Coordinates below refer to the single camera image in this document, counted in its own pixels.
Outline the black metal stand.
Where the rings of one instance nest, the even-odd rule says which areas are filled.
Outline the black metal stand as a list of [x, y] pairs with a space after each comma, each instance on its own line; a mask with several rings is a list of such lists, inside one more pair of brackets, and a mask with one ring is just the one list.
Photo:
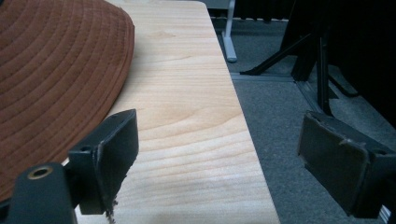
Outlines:
[[328, 46], [341, 6], [342, 0], [294, 0], [280, 50], [241, 75], [259, 76], [287, 56], [296, 55], [291, 77], [299, 87], [304, 86], [316, 68], [317, 96], [309, 97], [308, 102], [316, 111], [331, 116]]

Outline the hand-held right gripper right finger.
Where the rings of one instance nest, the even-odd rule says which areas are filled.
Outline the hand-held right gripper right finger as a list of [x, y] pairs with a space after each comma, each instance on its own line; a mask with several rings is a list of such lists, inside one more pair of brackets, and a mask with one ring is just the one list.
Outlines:
[[298, 144], [304, 167], [347, 215], [396, 218], [396, 151], [339, 119], [308, 111]]

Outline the grey metal table leg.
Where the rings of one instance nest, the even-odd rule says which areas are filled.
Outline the grey metal table leg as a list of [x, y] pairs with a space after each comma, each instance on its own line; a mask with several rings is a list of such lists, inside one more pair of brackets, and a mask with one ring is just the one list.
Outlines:
[[227, 8], [227, 20], [224, 31], [221, 33], [223, 46], [225, 49], [226, 60], [229, 63], [236, 63], [237, 57], [233, 46], [233, 41], [231, 37], [231, 32], [233, 28], [233, 13], [235, 7], [235, 0], [229, 0]]

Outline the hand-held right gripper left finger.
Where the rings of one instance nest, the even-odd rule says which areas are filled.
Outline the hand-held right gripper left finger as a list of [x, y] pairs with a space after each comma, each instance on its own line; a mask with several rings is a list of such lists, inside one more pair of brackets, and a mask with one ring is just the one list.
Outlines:
[[134, 109], [106, 118], [68, 152], [72, 194], [83, 215], [111, 214], [121, 184], [139, 151]]

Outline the brown stitched hat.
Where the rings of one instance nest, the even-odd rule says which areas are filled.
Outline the brown stitched hat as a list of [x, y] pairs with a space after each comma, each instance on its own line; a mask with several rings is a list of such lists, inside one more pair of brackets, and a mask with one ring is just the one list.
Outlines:
[[107, 0], [0, 0], [0, 202], [104, 119], [133, 54], [134, 24]]

